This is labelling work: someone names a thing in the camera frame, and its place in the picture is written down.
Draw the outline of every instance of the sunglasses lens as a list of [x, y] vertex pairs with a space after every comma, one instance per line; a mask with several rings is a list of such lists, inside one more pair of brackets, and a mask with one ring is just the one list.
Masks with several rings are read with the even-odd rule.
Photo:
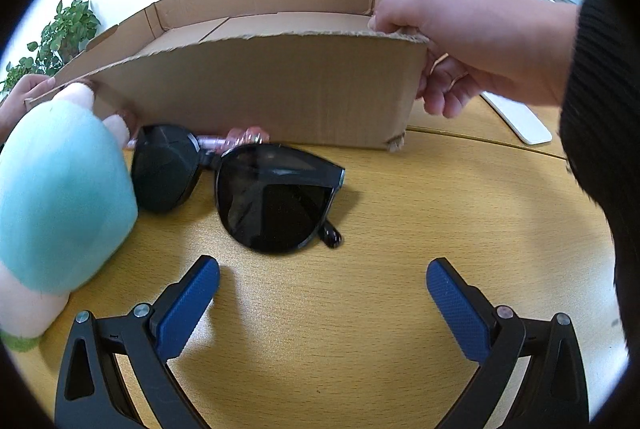
[[188, 197], [199, 170], [198, 142], [176, 126], [150, 126], [140, 131], [131, 165], [138, 205], [168, 212]]
[[305, 168], [311, 167], [293, 150], [274, 155], [260, 146], [223, 163], [218, 209], [229, 233], [244, 246], [265, 253], [290, 252], [304, 243], [318, 228], [333, 189], [273, 184], [264, 174]]

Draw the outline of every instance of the cardboard box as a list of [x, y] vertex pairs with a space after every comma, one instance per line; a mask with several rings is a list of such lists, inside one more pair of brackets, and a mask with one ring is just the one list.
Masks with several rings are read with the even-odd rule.
[[[426, 40], [367, 28], [379, 0], [162, 0], [91, 40], [58, 72], [98, 83], [95, 112], [273, 141], [392, 148]], [[49, 100], [53, 89], [29, 101]]]

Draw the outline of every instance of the stuffed animal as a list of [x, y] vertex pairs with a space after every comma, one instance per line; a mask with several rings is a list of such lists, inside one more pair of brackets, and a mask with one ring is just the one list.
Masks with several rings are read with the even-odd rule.
[[122, 149], [81, 82], [27, 113], [0, 153], [0, 335], [26, 351], [126, 239], [138, 216]]

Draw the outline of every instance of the pink transparent pen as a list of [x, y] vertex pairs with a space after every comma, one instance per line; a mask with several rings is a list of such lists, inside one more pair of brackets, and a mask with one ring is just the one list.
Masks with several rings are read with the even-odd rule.
[[[238, 127], [229, 131], [226, 138], [221, 136], [197, 136], [198, 144], [201, 149], [213, 151], [223, 154], [236, 146], [243, 144], [261, 144], [269, 141], [269, 133], [258, 126], [252, 126], [249, 129], [242, 130]], [[127, 144], [127, 149], [136, 148], [136, 139], [131, 139]]]

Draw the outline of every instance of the green plush patch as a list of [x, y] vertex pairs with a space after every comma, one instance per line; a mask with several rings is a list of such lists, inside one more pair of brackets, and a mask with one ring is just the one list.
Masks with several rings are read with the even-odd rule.
[[12, 351], [17, 351], [18, 353], [24, 353], [25, 351], [30, 351], [30, 349], [35, 348], [40, 342], [41, 338], [42, 337], [25, 339], [24, 337], [16, 337], [15, 335], [10, 335], [9, 333], [0, 330], [0, 340], [4, 342], [4, 345], [7, 348], [11, 349]]

